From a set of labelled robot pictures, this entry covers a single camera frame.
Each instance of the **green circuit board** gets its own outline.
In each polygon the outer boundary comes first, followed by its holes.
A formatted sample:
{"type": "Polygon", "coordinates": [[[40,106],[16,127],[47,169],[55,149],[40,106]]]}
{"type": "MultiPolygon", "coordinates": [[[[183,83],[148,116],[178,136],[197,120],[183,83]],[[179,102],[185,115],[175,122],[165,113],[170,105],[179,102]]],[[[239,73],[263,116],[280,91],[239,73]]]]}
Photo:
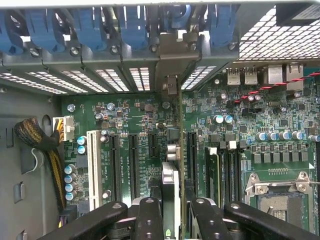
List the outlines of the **green circuit board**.
{"type": "MultiPolygon", "coordinates": [[[[318,234],[318,191],[315,185],[310,185],[305,193],[288,191],[285,187],[271,187],[268,193],[249,198],[246,198],[246,191],[252,174],[261,183],[295,181],[302,172],[310,181],[317,180],[316,146],[308,136],[319,134],[320,108],[316,102],[316,97],[320,96],[319,82],[314,79],[304,81],[302,96],[295,99],[287,99],[286,91],[262,91],[259,93],[261,99],[254,104],[242,102],[227,106],[227,101],[239,99],[256,90],[257,86],[228,86],[223,84],[222,78],[217,76],[198,92],[182,93],[185,178],[194,182],[198,197],[212,197],[209,190],[214,188],[213,198],[216,201],[218,189],[217,201],[221,206],[228,201],[239,200],[263,211],[273,207],[271,214],[275,217],[318,234]],[[220,84],[214,81],[217,78],[221,78],[220,84]],[[226,94],[226,99],[220,99],[221,94],[226,94]],[[274,112],[275,107],[270,103],[278,103],[285,111],[274,112]],[[259,112],[244,114],[243,110],[247,108],[258,109],[259,112]],[[232,116],[232,123],[217,123],[215,116],[226,115],[232,116]],[[276,133],[278,136],[280,132],[290,132],[291,135],[294,131],[303,133],[303,139],[280,140],[277,137],[277,140],[270,141],[256,138],[258,133],[276,133]],[[228,151],[230,141],[242,142],[245,147],[237,152],[228,151]],[[219,172],[218,179],[212,182],[208,171],[208,148],[223,149],[218,156],[218,165],[213,168],[215,176],[219,172]]],[[[62,99],[62,113],[74,117],[75,140],[92,130],[107,130],[109,136],[118,137],[121,201],[131,205],[132,187],[139,188],[139,197],[150,194],[150,187],[161,179],[161,162],[166,160],[166,128],[176,125],[172,105],[168,109],[163,108],[161,95],[155,93],[65,96],[62,99]],[[107,109],[108,103],[115,105],[112,111],[107,109]],[[70,104],[75,105],[72,113],[67,111],[70,104]],[[107,117],[97,121],[97,113],[107,117]],[[156,139],[156,156],[151,155],[149,134],[156,139]],[[139,180],[135,186],[130,174],[131,135],[136,135],[138,144],[139,180]]],[[[103,191],[112,189],[114,184],[109,174],[112,165],[111,142],[109,137],[109,141],[101,143],[103,191]]],[[[76,141],[64,143],[65,165],[77,165],[77,148],[76,141]]],[[[80,205],[89,196],[88,172],[86,168],[77,167],[76,175],[77,195],[68,204],[80,205]]],[[[119,196],[111,195],[103,202],[115,199],[119,200],[119,196]]]]}

